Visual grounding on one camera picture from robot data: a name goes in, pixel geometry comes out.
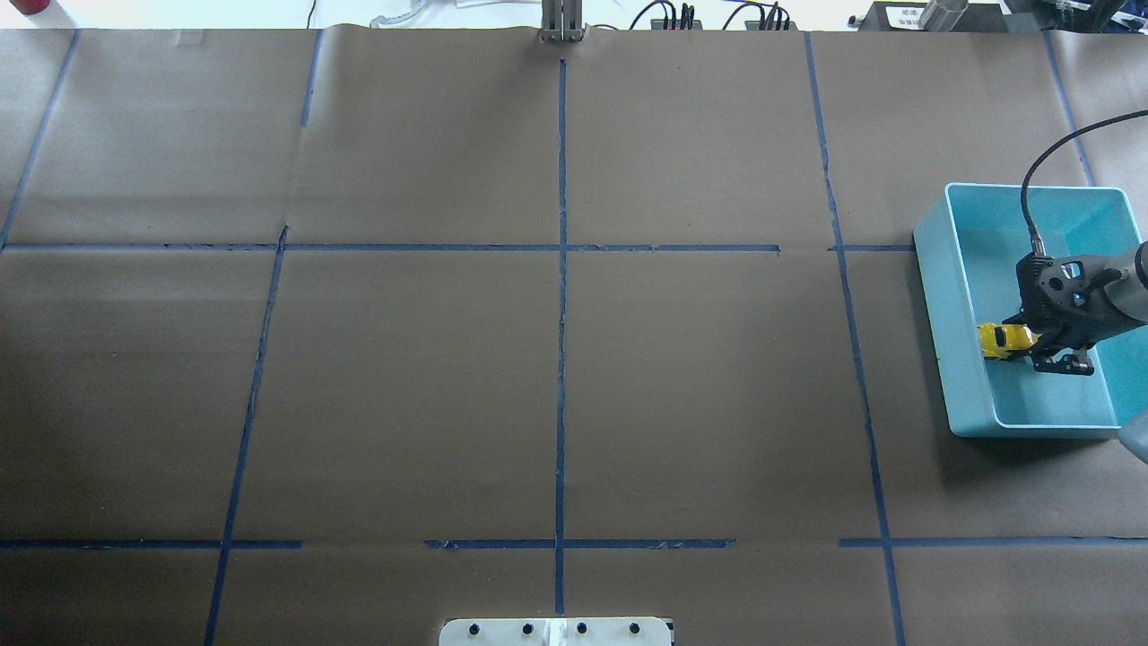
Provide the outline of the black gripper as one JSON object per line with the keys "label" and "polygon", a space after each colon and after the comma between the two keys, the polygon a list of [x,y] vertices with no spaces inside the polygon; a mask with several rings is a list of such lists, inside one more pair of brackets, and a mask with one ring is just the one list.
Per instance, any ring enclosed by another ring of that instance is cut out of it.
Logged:
{"label": "black gripper", "polygon": [[1089,301],[1091,308],[1061,308],[1058,303],[1030,303],[1004,322],[1025,324],[1039,334],[1035,347],[1027,355],[1037,373],[1091,378],[1095,363],[1087,352],[1062,352],[1063,349],[1094,347],[1100,340],[1122,332],[1122,316],[1099,299]]}

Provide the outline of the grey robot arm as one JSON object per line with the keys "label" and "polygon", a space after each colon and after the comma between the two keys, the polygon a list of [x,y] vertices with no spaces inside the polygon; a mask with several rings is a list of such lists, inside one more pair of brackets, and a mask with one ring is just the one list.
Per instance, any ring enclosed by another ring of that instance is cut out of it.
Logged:
{"label": "grey robot arm", "polygon": [[1054,258],[1031,234],[1031,252],[1016,265],[1021,308],[994,324],[985,356],[1029,357],[1040,373],[1094,375],[1099,342],[1145,327],[1145,244],[1120,255]]}

